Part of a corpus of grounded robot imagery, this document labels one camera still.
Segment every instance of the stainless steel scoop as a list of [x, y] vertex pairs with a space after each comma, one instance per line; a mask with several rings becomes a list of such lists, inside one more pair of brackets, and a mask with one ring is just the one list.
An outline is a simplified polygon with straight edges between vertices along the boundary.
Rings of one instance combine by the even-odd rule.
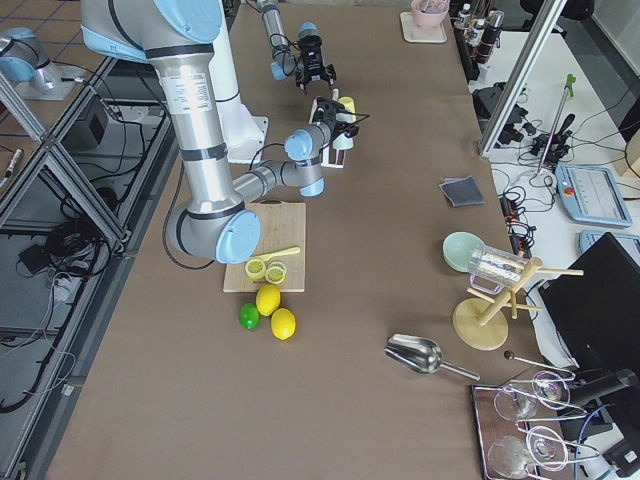
[[387, 341], [384, 353], [416, 373], [431, 375], [442, 367], [476, 382], [480, 380], [477, 373], [442, 360], [442, 349], [428, 338], [396, 333]]

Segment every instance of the wooden mug tree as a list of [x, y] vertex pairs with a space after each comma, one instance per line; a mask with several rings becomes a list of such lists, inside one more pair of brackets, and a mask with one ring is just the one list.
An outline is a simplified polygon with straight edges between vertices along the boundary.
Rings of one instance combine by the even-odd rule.
[[467, 344], [478, 350], [495, 350], [502, 346], [509, 334], [509, 325], [503, 307], [511, 308], [511, 318], [518, 317], [518, 310], [540, 311], [540, 307], [519, 304], [517, 292], [536, 274], [578, 275], [582, 270], [566, 270], [543, 268], [542, 260], [532, 257], [522, 265], [518, 262], [503, 260], [515, 269], [521, 270], [520, 278], [512, 287], [504, 287], [496, 297], [485, 295], [474, 288], [467, 291], [477, 298], [469, 298], [459, 303], [453, 311], [453, 326], [458, 336]]

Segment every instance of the lemon slice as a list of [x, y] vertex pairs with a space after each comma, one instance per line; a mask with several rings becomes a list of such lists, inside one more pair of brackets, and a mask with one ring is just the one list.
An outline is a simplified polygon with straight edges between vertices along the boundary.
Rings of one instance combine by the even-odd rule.
[[247, 263], [244, 264], [244, 271], [247, 277], [255, 282], [264, 278], [267, 267], [260, 258], [250, 258], [247, 260]]
[[264, 274], [265, 280], [273, 285], [279, 285], [284, 282], [286, 276], [287, 266], [282, 262], [271, 262]]

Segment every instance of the lemon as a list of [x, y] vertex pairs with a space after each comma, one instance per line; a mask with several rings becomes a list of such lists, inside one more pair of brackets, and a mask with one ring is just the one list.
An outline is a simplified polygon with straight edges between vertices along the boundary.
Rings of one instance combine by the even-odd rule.
[[260, 287], [256, 295], [256, 307], [261, 315], [268, 317], [280, 306], [280, 290], [275, 285]]
[[296, 331], [296, 317], [286, 308], [279, 308], [271, 317], [271, 332], [280, 340], [290, 338]]

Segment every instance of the yellow handle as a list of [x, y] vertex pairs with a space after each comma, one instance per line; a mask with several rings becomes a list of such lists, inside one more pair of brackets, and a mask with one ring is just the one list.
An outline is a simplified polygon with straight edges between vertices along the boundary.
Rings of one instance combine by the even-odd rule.
[[263, 253], [262, 255], [256, 255], [255, 257], [252, 257], [252, 258], [259, 258], [264, 262], [268, 262], [273, 257], [284, 257], [286, 255], [295, 255], [296, 253], [300, 253], [300, 247], [289, 247], [283, 250], [278, 250], [277, 252]]

